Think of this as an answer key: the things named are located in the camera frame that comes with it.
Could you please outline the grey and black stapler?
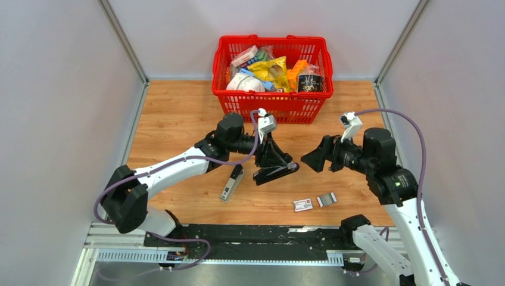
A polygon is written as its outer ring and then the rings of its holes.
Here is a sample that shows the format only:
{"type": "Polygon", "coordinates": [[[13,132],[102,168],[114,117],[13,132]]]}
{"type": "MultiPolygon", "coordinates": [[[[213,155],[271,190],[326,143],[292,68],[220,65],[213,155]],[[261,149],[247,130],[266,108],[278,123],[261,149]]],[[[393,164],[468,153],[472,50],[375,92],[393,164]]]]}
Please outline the grey and black stapler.
{"type": "Polygon", "coordinates": [[[220,200],[222,202],[228,203],[230,201],[239,183],[241,182],[243,176],[244,176],[243,166],[241,164],[236,165],[233,168],[229,176],[229,179],[220,195],[220,200]]]}

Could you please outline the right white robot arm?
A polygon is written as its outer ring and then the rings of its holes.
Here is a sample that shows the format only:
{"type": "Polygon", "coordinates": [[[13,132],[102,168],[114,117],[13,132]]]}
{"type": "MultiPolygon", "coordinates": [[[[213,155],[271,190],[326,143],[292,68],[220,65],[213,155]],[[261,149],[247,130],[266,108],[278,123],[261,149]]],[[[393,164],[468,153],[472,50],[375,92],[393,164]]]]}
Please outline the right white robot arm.
{"type": "Polygon", "coordinates": [[[386,242],[362,214],[342,220],[339,239],[345,248],[363,250],[395,285],[462,285],[440,248],[426,241],[432,231],[420,223],[425,216],[417,209],[419,185],[411,171],[397,164],[395,148],[390,131],[369,128],[362,146],[343,136],[326,135],[301,160],[315,172],[329,161],[331,172],[347,167],[364,174],[367,186],[394,221],[408,256],[386,242]]]}

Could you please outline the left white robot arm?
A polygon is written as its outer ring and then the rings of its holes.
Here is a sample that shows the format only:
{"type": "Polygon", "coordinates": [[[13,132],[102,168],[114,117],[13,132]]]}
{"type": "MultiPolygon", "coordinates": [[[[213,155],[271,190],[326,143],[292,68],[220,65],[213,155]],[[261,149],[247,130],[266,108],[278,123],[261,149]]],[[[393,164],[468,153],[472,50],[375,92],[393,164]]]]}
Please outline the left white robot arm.
{"type": "Polygon", "coordinates": [[[258,170],[252,178],[256,185],[297,172],[299,164],[273,139],[272,132],[277,127],[274,116],[260,108],[253,110],[250,118],[253,135],[245,132],[240,114],[229,113],[215,130],[178,156],[134,170],[127,165],[116,168],[95,202],[95,207],[102,207],[108,217],[102,222],[114,225],[121,234],[136,229],[155,233],[166,246],[175,247],[182,239],[175,218],[167,211],[148,205],[159,192],[222,165],[233,165],[229,160],[232,153],[254,158],[258,170]]]}

